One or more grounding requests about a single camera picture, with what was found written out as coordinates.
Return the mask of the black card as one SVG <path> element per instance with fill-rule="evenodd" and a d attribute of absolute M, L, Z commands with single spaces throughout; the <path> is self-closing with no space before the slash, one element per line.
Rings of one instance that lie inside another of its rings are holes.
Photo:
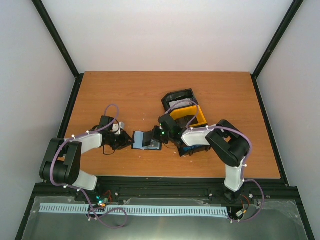
<path fill-rule="evenodd" d="M 142 147 L 150 148 L 151 140 L 153 140 L 153 132 L 146 131 L 142 134 Z"/>
<path fill-rule="evenodd" d="M 158 142 L 156 140 L 151 140 L 150 141 L 150 146 L 149 148 L 151 150 L 156 150 L 156 151 L 160 151 L 162 149 L 162 143 L 161 142 Z"/>

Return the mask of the black bin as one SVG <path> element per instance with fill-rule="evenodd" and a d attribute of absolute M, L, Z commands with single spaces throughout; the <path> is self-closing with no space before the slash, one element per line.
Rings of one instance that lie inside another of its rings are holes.
<path fill-rule="evenodd" d="M 184 99 L 191 99 L 198 104 L 196 96 L 191 88 L 184 89 L 184 90 L 178 90 L 178 91 L 174 91 L 174 92 L 169 92 L 162 98 L 161 102 L 162 102 L 164 110 L 167 111 L 170 108 L 169 102 L 177 101 L 177 100 L 184 100 Z"/>
<path fill-rule="evenodd" d="M 193 145 L 193 146 L 184 146 L 178 148 L 178 153 L 180 157 L 192 156 L 195 153 L 199 152 L 208 152 L 211 149 L 209 145 Z"/>

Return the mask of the yellow bin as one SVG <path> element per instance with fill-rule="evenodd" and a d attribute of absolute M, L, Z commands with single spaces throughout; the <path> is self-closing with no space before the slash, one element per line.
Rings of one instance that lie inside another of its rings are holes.
<path fill-rule="evenodd" d="M 184 128 L 187 126 L 188 122 L 196 115 L 195 119 L 189 124 L 189 127 L 201 127 L 205 126 L 208 122 L 202 112 L 201 107 L 192 105 L 188 107 L 182 107 L 174 109 L 170 112 L 170 116 L 173 120 L 181 127 Z"/>

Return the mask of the black leather card holder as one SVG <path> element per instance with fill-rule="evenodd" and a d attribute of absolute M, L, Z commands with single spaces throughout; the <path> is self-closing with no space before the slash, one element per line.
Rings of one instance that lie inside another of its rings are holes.
<path fill-rule="evenodd" d="M 133 150 L 161 151 L 162 143 L 153 138 L 152 131 L 134 131 L 131 145 Z"/>

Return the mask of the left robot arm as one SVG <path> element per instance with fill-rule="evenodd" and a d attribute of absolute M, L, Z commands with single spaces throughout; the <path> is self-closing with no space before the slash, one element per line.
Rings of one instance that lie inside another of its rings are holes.
<path fill-rule="evenodd" d="M 40 178 L 55 186 L 86 190 L 92 201 L 101 200 L 104 188 L 97 184 L 97 176 L 81 170 L 81 156 L 105 146 L 117 151 L 133 145 L 133 138 L 124 128 L 123 122 L 103 115 L 99 124 L 84 134 L 51 139 L 39 170 Z"/>

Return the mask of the black cards stack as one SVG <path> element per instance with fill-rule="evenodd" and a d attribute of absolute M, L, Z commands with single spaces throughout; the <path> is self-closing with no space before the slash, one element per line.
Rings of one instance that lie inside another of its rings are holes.
<path fill-rule="evenodd" d="M 188 122 L 193 119 L 193 117 L 194 117 L 194 115 L 186 115 L 184 117 L 177 118 L 175 121 L 180 126 L 186 126 L 188 124 Z M 194 118 L 192 120 L 192 122 L 190 123 L 190 125 L 196 125 L 196 124 L 198 124 L 198 120 L 197 120 L 197 118 Z"/>

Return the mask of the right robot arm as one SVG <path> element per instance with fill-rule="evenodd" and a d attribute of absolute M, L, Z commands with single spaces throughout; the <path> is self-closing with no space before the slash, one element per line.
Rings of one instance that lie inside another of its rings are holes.
<path fill-rule="evenodd" d="M 200 146 L 214 150 L 225 165 L 223 196 L 230 202 L 240 197 L 245 183 L 246 161 L 253 148 L 247 136 L 225 119 L 214 125 L 181 127 L 165 114 L 158 123 L 151 131 L 152 138 L 158 142 L 172 142 L 178 148 Z"/>

